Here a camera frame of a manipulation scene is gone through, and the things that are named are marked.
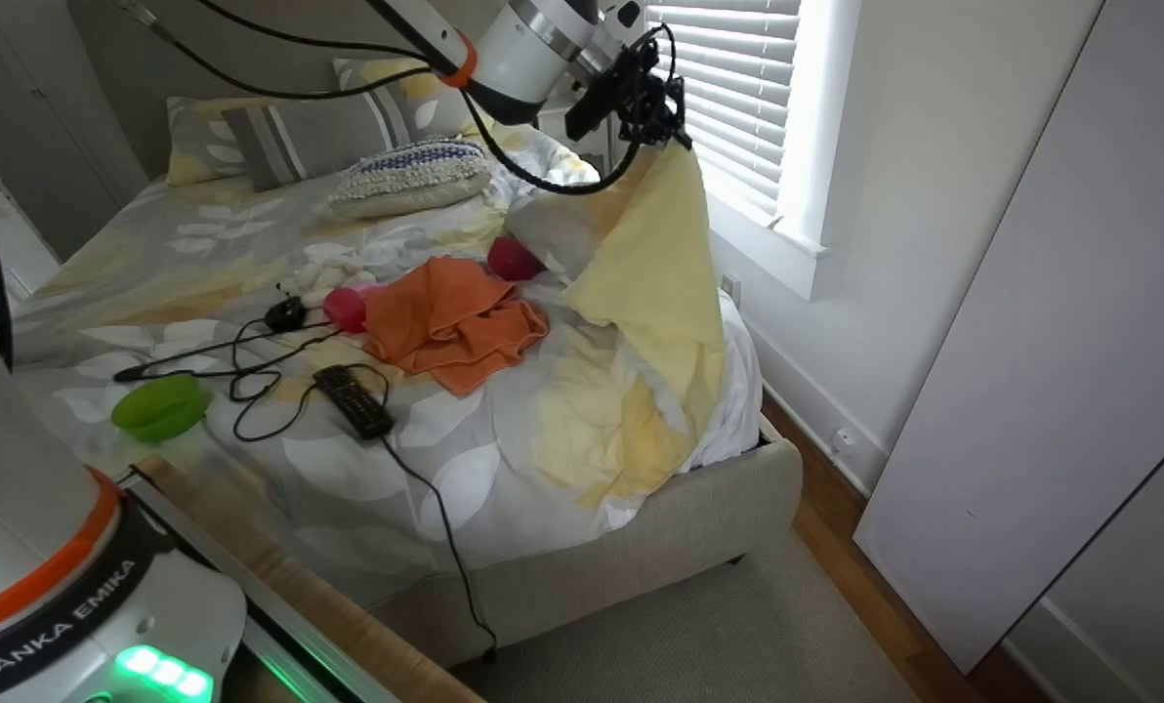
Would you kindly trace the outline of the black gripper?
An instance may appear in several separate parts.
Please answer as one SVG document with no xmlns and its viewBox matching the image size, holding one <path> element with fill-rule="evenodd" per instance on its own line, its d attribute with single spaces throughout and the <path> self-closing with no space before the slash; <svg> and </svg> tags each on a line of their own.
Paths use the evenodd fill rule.
<svg viewBox="0 0 1164 703">
<path fill-rule="evenodd" d="M 611 66 L 582 58 L 565 72 L 573 107 L 565 110 L 565 137 L 582 142 L 606 118 L 620 123 L 620 137 L 632 144 L 673 142 L 690 153 L 683 132 L 683 79 L 675 72 L 655 75 L 662 42 L 651 32 L 616 51 Z"/>
</svg>

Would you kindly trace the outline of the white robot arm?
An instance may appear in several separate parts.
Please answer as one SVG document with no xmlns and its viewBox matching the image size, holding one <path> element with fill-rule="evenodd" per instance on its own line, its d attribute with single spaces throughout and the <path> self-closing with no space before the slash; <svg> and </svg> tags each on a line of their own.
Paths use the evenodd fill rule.
<svg viewBox="0 0 1164 703">
<path fill-rule="evenodd" d="M 12 379 L 0 265 L 0 703 L 218 703 L 241 588 L 81 465 Z"/>
</svg>

